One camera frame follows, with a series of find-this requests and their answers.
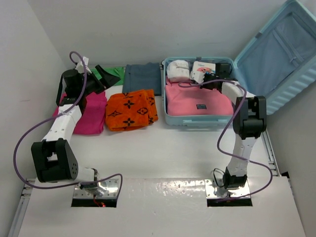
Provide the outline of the pink hoodie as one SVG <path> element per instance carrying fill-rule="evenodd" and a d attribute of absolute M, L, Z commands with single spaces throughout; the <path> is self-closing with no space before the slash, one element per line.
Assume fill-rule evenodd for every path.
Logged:
<path fill-rule="evenodd" d="M 170 116 L 231 116 L 234 112 L 230 99 L 216 89 L 183 88 L 167 80 L 165 94 Z"/>

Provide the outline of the white blue case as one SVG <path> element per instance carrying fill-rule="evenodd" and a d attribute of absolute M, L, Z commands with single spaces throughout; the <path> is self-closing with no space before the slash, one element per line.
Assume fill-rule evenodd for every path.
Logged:
<path fill-rule="evenodd" d="M 201 71 L 205 74 L 215 74 L 215 64 L 195 61 L 191 71 Z"/>

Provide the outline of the white drawstring pouch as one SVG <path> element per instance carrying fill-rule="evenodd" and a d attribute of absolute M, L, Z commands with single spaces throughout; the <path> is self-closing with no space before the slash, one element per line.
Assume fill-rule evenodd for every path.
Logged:
<path fill-rule="evenodd" d="M 175 60 L 167 66 L 167 77 L 173 82 L 183 82 L 190 79 L 189 63 L 185 60 Z"/>

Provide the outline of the magenta garment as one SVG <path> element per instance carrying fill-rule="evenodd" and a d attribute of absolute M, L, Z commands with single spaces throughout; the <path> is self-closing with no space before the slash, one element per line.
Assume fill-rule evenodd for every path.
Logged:
<path fill-rule="evenodd" d="M 74 134 L 97 135 L 103 131 L 107 98 L 105 92 L 87 96 L 86 108 L 76 124 Z"/>

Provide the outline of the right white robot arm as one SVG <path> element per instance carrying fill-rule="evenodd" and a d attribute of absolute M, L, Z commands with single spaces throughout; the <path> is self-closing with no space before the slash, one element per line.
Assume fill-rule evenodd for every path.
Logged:
<path fill-rule="evenodd" d="M 254 144 L 267 127 L 266 98 L 255 96 L 231 77 L 229 63 L 216 63 L 215 72 L 206 73 L 201 88 L 217 89 L 234 105 L 231 118 L 235 145 L 231 160 L 223 174 L 225 189 L 243 187 L 247 181 L 247 166 Z"/>

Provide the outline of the orange black patterned towel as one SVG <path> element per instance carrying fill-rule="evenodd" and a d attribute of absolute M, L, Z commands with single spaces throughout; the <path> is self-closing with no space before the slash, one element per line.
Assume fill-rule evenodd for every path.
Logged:
<path fill-rule="evenodd" d="M 105 125 L 113 132 L 144 128 L 158 121 L 152 89 L 112 95 L 106 105 Z"/>

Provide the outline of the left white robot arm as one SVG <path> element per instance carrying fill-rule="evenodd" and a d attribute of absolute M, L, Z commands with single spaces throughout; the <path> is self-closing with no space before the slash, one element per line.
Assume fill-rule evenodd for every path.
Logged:
<path fill-rule="evenodd" d="M 101 197 L 107 192 L 106 182 L 98 181 L 96 169 L 78 164 L 69 144 L 76 124 L 87 111 L 86 97 L 91 93 L 100 94 L 119 81 L 101 66 L 95 68 L 100 79 L 94 73 L 85 75 L 78 69 L 62 73 L 56 97 L 59 117 L 44 138 L 32 144 L 31 152 L 41 183 L 77 182 L 80 189 Z"/>

